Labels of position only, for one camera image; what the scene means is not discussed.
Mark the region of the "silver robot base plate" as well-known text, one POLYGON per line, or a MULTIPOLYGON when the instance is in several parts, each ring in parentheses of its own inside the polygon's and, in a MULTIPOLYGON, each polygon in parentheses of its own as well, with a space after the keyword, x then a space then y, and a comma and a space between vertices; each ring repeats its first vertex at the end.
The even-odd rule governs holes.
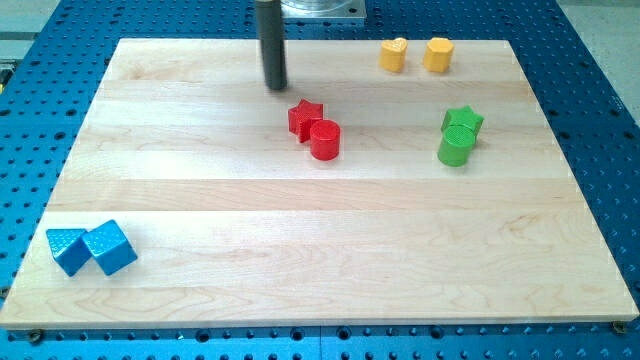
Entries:
POLYGON ((282 0, 285 19, 307 22, 364 21, 367 18, 365 0, 282 0))

